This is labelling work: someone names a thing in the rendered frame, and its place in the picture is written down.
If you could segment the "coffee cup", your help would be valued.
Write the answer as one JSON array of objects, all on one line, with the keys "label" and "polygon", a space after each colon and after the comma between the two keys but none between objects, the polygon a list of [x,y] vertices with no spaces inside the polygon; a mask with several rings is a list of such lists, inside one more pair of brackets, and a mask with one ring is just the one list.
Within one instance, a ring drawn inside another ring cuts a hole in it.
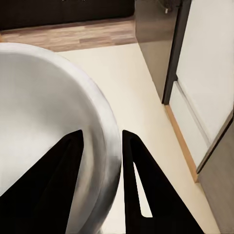
[{"label": "coffee cup", "polygon": [[119,128],[107,98],[62,55],[0,43],[0,196],[77,130],[84,149],[65,234],[103,234],[122,167]]}]

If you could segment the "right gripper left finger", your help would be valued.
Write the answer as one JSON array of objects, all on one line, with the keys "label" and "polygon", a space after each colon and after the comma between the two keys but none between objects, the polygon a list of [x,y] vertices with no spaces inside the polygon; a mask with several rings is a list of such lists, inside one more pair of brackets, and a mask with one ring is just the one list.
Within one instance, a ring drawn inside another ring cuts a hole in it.
[{"label": "right gripper left finger", "polygon": [[65,234],[84,149],[65,135],[0,196],[0,234]]}]

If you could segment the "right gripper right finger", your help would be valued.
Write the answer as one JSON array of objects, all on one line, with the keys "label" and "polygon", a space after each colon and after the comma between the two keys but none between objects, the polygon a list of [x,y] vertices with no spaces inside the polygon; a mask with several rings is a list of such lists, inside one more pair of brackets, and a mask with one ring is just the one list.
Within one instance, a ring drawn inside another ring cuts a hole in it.
[{"label": "right gripper right finger", "polygon": [[[141,138],[122,131],[126,234],[204,234]],[[141,214],[134,163],[153,217]]]}]

